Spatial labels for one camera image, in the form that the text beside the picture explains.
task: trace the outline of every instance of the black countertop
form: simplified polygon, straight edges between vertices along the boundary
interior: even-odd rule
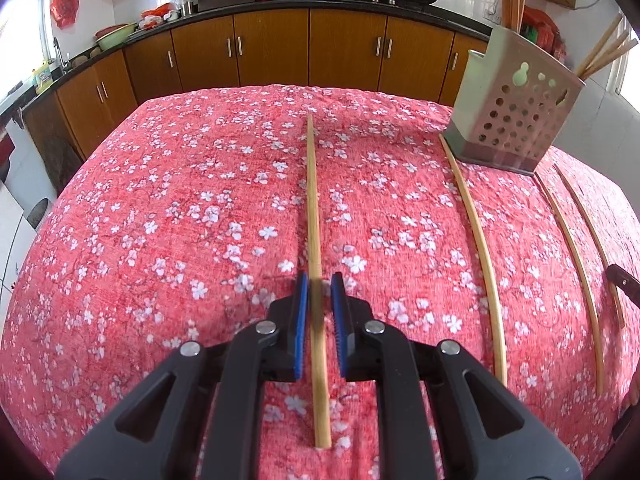
[[[270,0],[268,2],[252,2],[248,4],[241,4],[229,7],[221,7],[219,9],[206,10],[204,12],[198,12],[191,16],[179,18],[173,22],[164,23],[147,32],[137,32],[129,37],[124,43],[114,46],[108,50],[105,50],[98,56],[89,59],[84,62],[78,68],[67,72],[65,75],[54,81],[41,95],[33,97],[34,92],[23,90],[20,88],[18,92],[22,95],[22,98],[15,98],[10,104],[6,102],[0,104],[0,124],[8,122],[17,107],[21,107],[26,110],[31,104],[37,102],[42,96],[48,95],[51,91],[55,90],[59,86],[63,85],[66,81],[75,77],[82,70],[90,67],[94,63],[100,61],[102,58],[107,57],[109,54],[116,52],[117,50],[124,48],[128,45],[136,43],[141,40],[145,40],[155,34],[172,30],[172,28],[187,25],[188,23],[200,22],[202,20],[209,20],[211,18],[218,18],[220,16],[228,16],[229,14],[240,14],[242,12],[252,12],[256,10],[271,10],[271,9],[341,9],[341,10],[359,10],[361,12],[373,12],[376,14],[384,14],[385,16],[395,16],[398,18],[405,18],[407,20],[413,20],[415,22],[427,23],[436,27],[446,28],[453,32],[460,32],[478,40],[489,41],[491,35],[491,27],[484,23],[477,22],[456,12],[452,12],[447,9],[443,9],[437,6],[422,6],[419,9],[407,9],[405,7],[391,5],[387,3],[389,0],[379,0],[379,2],[373,2],[372,0]]]

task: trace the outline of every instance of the faucet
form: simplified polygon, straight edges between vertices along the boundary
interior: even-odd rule
[[[60,65],[60,70],[62,70],[62,74],[65,75],[65,73],[68,72],[68,60],[65,64],[65,61],[62,58],[62,51],[60,50],[58,38],[53,38],[53,49],[56,51],[56,61]]]

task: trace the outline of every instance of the cleaning product bottle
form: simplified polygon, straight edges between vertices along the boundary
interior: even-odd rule
[[[47,88],[53,85],[53,78],[51,77],[51,69],[49,68],[49,62],[44,60],[42,65],[33,71],[33,85],[36,87],[36,94],[42,94]]]

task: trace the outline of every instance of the pink floral tablecloth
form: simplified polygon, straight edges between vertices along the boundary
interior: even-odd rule
[[[438,140],[450,110],[385,94],[268,86],[149,101],[95,151],[25,260],[0,351],[0,402],[54,469],[173,348],[229,340],[292,293],[306,265],[305,135],[318,130],[324,275],[410,338],[455,338],[493,366],[476,246]],[[509,388],[591,470],[609,446],[640,353],[640,312],[618,326],[584,198],[612,262],[640,274],[640,225],[620,189],[552,149],[540,173],[580,245],[600,317],[605,393],[571,254],[533,179],[463,165],[504,309]],[[334,446],[313,448],[309,358],[268,384],[260,478],[377,479],[374,387],[338,374],[327,316]]]

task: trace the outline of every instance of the metal screw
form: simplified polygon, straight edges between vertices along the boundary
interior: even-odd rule
[[[276,324],[273,321],[264,319],[255,326],[255,331],[262,335],[273,334],[276,331]]]
[[[364,324],[364,330],[366,330],[370,334],[382,334],[385,331],[385,324],[382,323],[382,321],[373,319],[371,321],[367,321]]]
[[[187,341],[180,347],[180,354],[185,357],[194,357],[200,353],[200,345],[195,341]]]
[[[440,350],[443,354],[457,355],[460,353],[460,345],[451,339],[447,339],[440,343]]]

